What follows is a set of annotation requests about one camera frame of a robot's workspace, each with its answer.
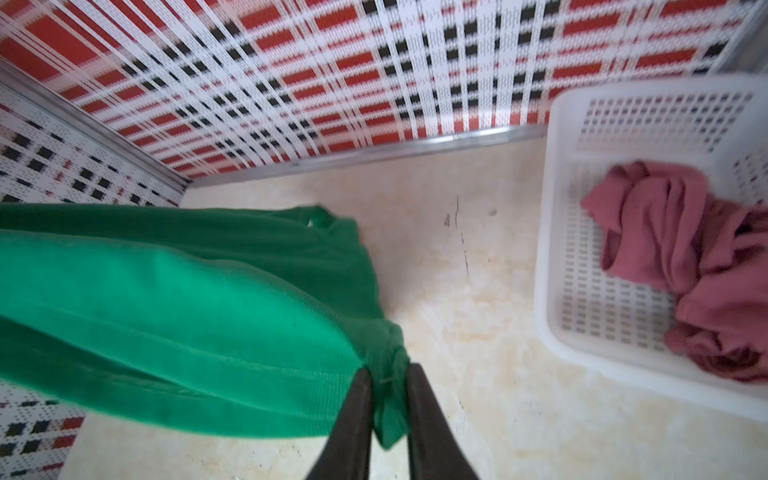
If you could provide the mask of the green tank top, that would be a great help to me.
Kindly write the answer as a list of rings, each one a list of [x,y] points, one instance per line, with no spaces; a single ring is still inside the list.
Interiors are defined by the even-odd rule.
[[[242,438],[327,435],[355,373],[410,429],[409,357],[357,222],[286,210],[1,208],[1,376],[102,413]]]

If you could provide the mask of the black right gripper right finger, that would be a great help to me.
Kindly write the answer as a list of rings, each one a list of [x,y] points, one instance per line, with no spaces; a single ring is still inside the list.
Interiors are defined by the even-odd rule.
[[[473,479],[478,476],[456,442],[420,364],[407,371],[409,475],[411,479]]]

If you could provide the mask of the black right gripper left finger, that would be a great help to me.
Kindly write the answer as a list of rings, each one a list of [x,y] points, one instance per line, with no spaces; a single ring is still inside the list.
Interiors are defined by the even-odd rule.
[[[373,383],[366,368],[352,380],[342,408],[307,480],[369,478],[373,429]]]

